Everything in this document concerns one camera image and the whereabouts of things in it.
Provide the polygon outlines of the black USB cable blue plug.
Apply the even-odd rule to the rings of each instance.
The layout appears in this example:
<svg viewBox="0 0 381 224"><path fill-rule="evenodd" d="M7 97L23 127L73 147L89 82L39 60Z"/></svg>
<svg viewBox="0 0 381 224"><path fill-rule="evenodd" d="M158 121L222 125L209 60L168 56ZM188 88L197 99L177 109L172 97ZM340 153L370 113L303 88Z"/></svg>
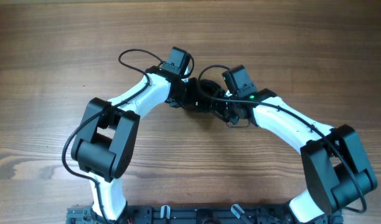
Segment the black USB cable blue plug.
<svg viewBox="0 0 381 224"><path fill-rule="evenodd" d="M199 82L200 89L206 94L214 98L221 98L225 91L223 88L215 81L203 79ZM211 109L213 100L204 96L201 91L198 91L198 99L197 99L197 108L200 110L208 110Z"/></svg>

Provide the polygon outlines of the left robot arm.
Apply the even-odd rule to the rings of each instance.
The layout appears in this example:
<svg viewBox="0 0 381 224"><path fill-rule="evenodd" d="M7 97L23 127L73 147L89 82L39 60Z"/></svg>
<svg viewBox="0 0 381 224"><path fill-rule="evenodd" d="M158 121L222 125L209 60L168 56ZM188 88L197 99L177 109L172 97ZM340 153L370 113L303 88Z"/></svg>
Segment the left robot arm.
<svg viewBox="0 0 381 224"><path fill-rule="evenodd" d="M79 127L63 149L78 162L79 177L92 185L93 204L67 210L67 223L133 223L139 217L123 195L122 175L128 168L140 120L154 107L208 112L212 105L198 87L210 86L191 77L194 58L173 47L166 61L142 72L134 87L108 101L93 98L87 104Z"/></svg>

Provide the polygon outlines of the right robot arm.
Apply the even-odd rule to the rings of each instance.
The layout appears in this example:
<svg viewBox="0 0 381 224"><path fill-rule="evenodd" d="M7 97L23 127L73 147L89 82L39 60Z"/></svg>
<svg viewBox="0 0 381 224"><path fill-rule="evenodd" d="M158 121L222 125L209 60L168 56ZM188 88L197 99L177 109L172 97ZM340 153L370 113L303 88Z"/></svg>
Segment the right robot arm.
<svg viewBox="0 0 381 224"><path fill-rule="evenodd" d="M214 109L233 124L246 119L271 131L301 156L307 189L289 201L288 213L296 223L308 223L349 209L378 182L359 135L349 125L334 128L319 123L288 106L275 92L257 90L243 65L224 68L227 91L212 97Z"/></svg>

